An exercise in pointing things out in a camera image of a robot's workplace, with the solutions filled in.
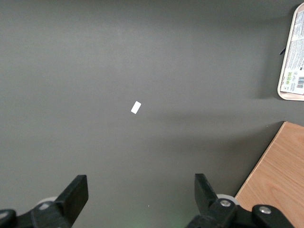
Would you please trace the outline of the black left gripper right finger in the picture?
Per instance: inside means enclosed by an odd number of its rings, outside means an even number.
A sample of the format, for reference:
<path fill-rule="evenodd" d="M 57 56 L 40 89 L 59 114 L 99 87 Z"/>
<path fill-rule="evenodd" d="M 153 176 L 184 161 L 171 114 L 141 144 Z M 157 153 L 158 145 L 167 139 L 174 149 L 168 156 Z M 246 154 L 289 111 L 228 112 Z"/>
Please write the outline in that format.
<path fill-rule="evenodd" d="M 292 228 L 293 224 L 277 208 L 254 205 L 251 211 L 228 198 L 216 195 L 204 174 L 195 174 L 194 196 L 199 209 L 188 228 Z"/>

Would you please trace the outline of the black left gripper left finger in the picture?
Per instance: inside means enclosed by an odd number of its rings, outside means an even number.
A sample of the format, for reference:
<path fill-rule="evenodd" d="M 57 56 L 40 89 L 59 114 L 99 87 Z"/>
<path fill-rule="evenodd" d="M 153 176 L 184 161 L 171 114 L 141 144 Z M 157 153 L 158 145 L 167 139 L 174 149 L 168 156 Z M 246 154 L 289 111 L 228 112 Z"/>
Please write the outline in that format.
<path fill-rule="evenodd" d="M 2 228 L 71 228 L 88 201 L 86 175 L 77 175 L 55 198 L 42 200 L 28 212 L 0 211 Z"/>

